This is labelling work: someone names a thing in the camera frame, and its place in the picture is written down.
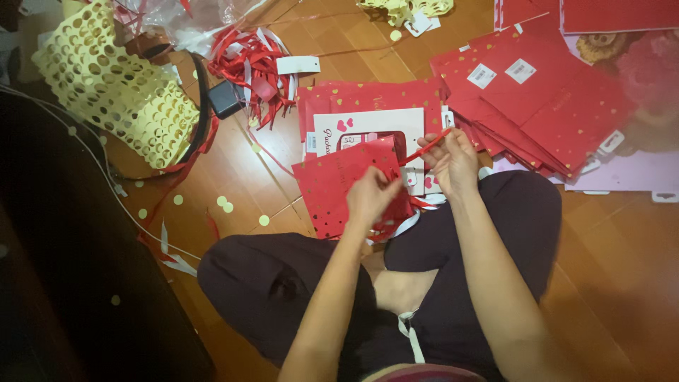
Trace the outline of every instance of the gold circle confetti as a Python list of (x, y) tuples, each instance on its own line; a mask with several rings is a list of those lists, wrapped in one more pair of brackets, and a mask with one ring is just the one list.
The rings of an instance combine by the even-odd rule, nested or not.
[(389, 38), (391, 38), (391, 41), (398, 41), (401, 39), (401, 32), (400, 31), (393, 31), (390, 35)]

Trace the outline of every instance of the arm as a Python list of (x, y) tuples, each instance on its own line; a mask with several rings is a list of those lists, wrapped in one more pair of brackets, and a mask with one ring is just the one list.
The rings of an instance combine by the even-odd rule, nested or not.
[(370, 167), (347, 196), (349, 221), (325, 267), (278, 375), (285, 381), (334, 381), (361, 266), (361, 245), (373, 222), (401, 189)]
[(502, 375), (510, 381), (576, 380), (479, 195), (476, 152), (466, 135), (455, 130), (423, 158), (450, 203), (472, 304)]

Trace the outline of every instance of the barcode label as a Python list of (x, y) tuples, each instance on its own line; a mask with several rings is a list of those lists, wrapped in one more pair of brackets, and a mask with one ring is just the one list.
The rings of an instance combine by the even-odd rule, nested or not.
[(485, 89), (488, 84), (495, 78), (495, 72), (488, 69), (484, 64), (479, 64), (479, 66), (471, 72), (467, 79), (471, 81), (474, 85)]
[(306, 133), (306, 152), (316, 152), (316, 133)]
[(518, 59), (509, 69), (504, 71), (516, 82), (523, 84), (531, 75), (535, 74), (536, 69), (522, 59)]

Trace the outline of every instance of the dark pants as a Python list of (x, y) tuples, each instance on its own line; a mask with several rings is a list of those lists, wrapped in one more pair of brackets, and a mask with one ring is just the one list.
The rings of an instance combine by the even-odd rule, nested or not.
[[(561, 224), (561, 197), (545, 178), (509, 171), (479, 182), (481, 197), (512, 259), (539, 300), (545, 292)], [(298, 234), (230, 236), (207, 251), (198, 283), (224, 320), (281, 366), (335, 242)], [(448, 204), (391, 239), (391, 271), (439, 269), (411, 320), (427, 363), (472, 370), (502, 380), (471, 304), (460, 244)], [(338, 379), (356, 381), (381, 368), (413, 363), (408, 338), (391, 312), (377, 309), (361, 268)]]

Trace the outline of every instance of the yellow perforated paper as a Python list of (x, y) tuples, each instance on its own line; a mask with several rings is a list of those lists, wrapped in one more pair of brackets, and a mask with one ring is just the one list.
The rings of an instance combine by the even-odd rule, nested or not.
[(400, 27), (413, 14), (422, 10), (427, 17), (438, 16), (453, 8), (453, 0), (359, 0), (359, 5), (370, 8), (384, 8), (391, 17), (389, 25)]
[(113, 45), (109, 1), (66, 19), (32, 59), (59, 102), (105, 128), (155, 169), (173, 164), (200, 112), (176, 77)]

